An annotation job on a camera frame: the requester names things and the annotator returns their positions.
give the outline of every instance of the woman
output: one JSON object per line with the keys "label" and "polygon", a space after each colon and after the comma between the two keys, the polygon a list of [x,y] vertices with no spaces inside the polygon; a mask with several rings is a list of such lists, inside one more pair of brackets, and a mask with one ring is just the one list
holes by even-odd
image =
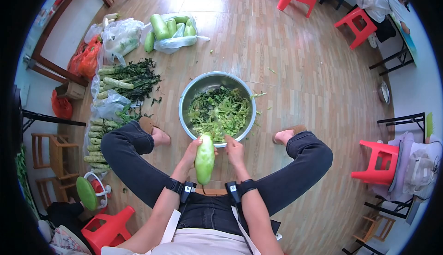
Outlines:
{"label": "woman", "polygon": [[395,28],[392,26],[391,22],[387,18],[387,15],[394,13],[395,18],[400,21],[400,25],[403,31],[407,34],[410,33],[409,28],[406,26],[402,14],[404,12],[403,6],[409,11],[407,0],[372,0],[372,5],[369,8],[363,8],[365,12],[369,15],[369,18],[377,27],[375,33],[368,37],[368,41],[371,47],[377,47],[378,39],[380,42],[384,42],[387,39],[394,37],[396,35]]}
{"label": "woman", "polygon": [[[250,180],[243,162],[243,145],[229,136],[226,140],[238,182]],[[256,181],[256,188],[241,197],[237,221],[227,195],[207,197],[192,193],[184,205],[178,193],[165,187],[171,179],[185,182],[194,168],[199,138],[191,142],[169,177],[140,156],[151,153],[154,146],[171,143],[171,138],[150,118],[142,117],[140,123],[132,121],[106,134],[101,146],[103,156],[123,183],[152,208],[152,213],[128,241],[117,247],[103,247],[102,254],[282,255],[269,216],[291,204],[326,173],[332,163],[332,151],[303,125],[278,132],[272,140],[284,144],[294,161]]]}

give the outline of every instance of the white shirt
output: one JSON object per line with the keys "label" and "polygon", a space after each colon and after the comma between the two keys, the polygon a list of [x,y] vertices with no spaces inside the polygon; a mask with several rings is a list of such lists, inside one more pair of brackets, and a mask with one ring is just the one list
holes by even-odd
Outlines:
{"label": "white shirt", "polygon": [[404,5],[398,2],[398,0],[374,0],[374,9],[366,9],[366,13],[378,23],[384,21],[385,16],[390,13],[394,13],[398,21],[404,22],[401,16],[404,9]]}
{"label": "white shirt", "polygon": [[[238,214],[234,207],[232,212],[237,220],[242,236],[229,234],[213,229],[183,228],[175,230],[181,213],[177,210],[171,215],[166,226],[160,244],[148,252],[146,255],[250,255],[251,252],[246,245],[246,241],[251,247],[253,255],[260,255],[260,252],[252,243],[246,231],[238,221]],[[102,247],[102,255],[139,255],[125,248]]]}

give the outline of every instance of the black wristband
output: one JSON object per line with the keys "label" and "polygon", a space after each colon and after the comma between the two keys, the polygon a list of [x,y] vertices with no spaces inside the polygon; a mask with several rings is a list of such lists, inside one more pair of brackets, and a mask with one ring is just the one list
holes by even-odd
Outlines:
{"label": "black wristband", "polygon": [[173,192],[178,193],[179,195],[181,195],[183,191],[183,183],[172,178],[169,178],[169,184],[165,185],[165,187]]}
{"label": "black wristband", "polygon": [[256,185],[255,181],[252,179],[248,179],[248,180],[241,182],[237,187],[239,188],[242,196],[245,193],[247,193],[248,191],[251,191],[253,189],[257,189],[257,185]]}

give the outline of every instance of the green cushion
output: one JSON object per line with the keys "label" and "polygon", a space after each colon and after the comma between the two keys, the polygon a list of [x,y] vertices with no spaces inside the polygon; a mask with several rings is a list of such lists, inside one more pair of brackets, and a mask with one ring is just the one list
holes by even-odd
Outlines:
{"label": "green cushion", "polygon": [[77,193],[86,208],[91,211],[97,209],[98,200],[94,188],[84,177],[77,178]]}

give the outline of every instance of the cardboard box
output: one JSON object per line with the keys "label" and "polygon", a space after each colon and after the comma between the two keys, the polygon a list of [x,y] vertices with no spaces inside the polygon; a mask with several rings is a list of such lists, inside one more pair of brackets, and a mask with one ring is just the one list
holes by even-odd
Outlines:
{"label": "cardboard box", "polygon": [[72,81],[66,82],[55,88],[57,97],[69,97],[72,99],[83,99],[85,97],[86,88]]}

